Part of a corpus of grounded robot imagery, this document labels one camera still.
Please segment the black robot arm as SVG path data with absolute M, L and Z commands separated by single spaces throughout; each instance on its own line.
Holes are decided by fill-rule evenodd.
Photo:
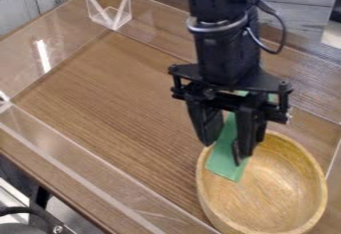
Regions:
M 261 53 L 278 54 L 258 39 L 258 13 L 275 15 L 262 0 L 187 0 L 187 30 L 197 62 L 172 65 L 171 96 L 186 102 L 201 142 L 213 144 L 223 127 L 223 112 L 235 116 L 230 143 L 235 163 L 253 155 L 266 125 L 289 121 L 289 82 L 261 67 Z

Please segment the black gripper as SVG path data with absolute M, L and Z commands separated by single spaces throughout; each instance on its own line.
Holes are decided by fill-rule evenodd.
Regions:
M 231 143 L 237 166 L 263 141 L 266 123 L 289 121 L 291 85 L 261 68 L 266 46 L 251 25 L 190 25 L 197 61 L 170 66 L 171 96 L 186 102 L 198 140 L 210 146 L 223 128 L 223 112 L 235 118 Z

